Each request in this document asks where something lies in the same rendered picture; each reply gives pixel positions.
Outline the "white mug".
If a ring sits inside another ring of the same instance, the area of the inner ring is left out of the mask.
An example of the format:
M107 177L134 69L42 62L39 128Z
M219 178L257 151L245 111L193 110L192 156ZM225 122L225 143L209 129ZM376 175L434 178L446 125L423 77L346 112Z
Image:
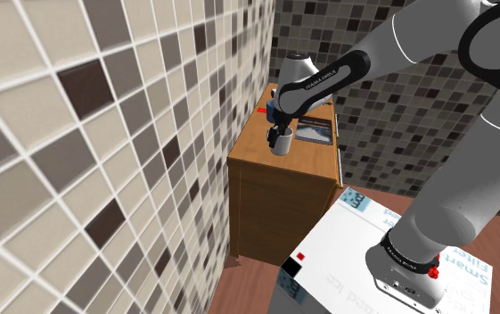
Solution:
M278 132L278 127L272 127L267 131L267 142L271 153L279 156L286 155L291 146L293 130L287 128L284 134Z

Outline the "wooden chest of drawers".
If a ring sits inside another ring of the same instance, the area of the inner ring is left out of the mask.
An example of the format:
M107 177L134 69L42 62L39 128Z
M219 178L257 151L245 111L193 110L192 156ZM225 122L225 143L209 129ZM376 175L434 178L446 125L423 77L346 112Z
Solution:
M270 152L267 85L227 156L230 253L280 266L331 207L341 186L336 144L291 140Z

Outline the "white printed robot stand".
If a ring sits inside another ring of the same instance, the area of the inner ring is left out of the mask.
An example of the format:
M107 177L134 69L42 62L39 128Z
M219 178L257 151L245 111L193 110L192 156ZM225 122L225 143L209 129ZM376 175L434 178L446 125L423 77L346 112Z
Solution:
M346 189L282 264L266 314L490 314L493 268L457 247L440 254L445 294L433 309L411 288L371 275L366 252L399 218Z

